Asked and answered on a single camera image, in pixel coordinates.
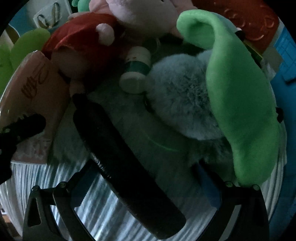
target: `pink package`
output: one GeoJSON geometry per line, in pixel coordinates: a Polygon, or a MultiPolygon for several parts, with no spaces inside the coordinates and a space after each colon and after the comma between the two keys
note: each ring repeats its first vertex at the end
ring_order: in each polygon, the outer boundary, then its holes
{"type": "Polygon", "coordinates": [[[40,51],[22,61],[0,100],[0,129],[23,114],[41,114],[44,131],[17,146],[12,161],[46,164],[50,145],[70,100],[69,85],[40,51]]]}

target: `teal plush toy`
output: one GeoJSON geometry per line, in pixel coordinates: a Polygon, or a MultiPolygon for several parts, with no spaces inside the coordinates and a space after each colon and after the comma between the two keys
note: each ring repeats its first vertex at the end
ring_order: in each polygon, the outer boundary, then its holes
{"type": "Polygon", "coordinates": [[[50,33],[48,30],[38,28],[22,35],[16,41],[11,51],[7,45],[0,45],[0,95],[4,92],[14,71],[27,54],[41,50],[49,37],[50,33]]]}
{"type": "Polygon", "coordinates": [[[72,6],[78,8],[78,12],[89,12],[90,0],[73,0],[72,6]]]}
{"type": "Polygon", "coordinates": [[[233,152],[240,185],[262,184],[279,153],[280,124],[263,72],[244,44],[213,13],[183,12],[177,28],[185,41],[212,49],[206,86],[212,112],[233,152]]]}

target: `white plastic container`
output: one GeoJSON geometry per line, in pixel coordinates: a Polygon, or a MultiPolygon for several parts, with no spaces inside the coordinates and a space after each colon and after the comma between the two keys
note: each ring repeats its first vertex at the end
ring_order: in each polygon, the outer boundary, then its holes
{"type": "Polygon", "coordinates": [[[140,94],[144,92],[144,80],[151,69],[151,54],[148,49],[136,46],[126,57],[126,69],[119,80],[124,92],[140,94]]]}

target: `green bottle label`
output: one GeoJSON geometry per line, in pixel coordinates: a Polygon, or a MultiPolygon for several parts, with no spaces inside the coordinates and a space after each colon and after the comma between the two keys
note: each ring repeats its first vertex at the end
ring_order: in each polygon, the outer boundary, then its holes
{"type": "Polygon", "coordinates": [[[130,61],[126,63],[125,73],[138,72],[146,76],[149,73],[149,71],[150,67],[141,61],[130,61]]]}

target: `bolt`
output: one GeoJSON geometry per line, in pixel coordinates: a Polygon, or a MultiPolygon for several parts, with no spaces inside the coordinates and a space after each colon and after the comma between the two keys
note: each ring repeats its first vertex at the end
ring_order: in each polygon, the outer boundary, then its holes
{"type": "Polygon", "coordinates": [[[228,188],[232,188],[233,187],[233,183],[230,181],[225,182],[225,186],[228,188]]]}
{"type": "Polygon", "coordinates": [[[36,191],[38,191],[39,190],[39,186],[33,186],[32,187],[32,192],[36,192],[36,191]]]}
{"type": "Polygon", "coordinates": [[[255,191],[259,191],[260,190],[260,187],[258,185],[253,185],[252,188],[255,190],[255,191]]]}
{"type": "Polygon", "coordinates": [[[60,187],[60,188],[65,188],[66,185],[67,185],[66,182],[60,182],[60,183],[59,183],[59,187],[60,187]]]}

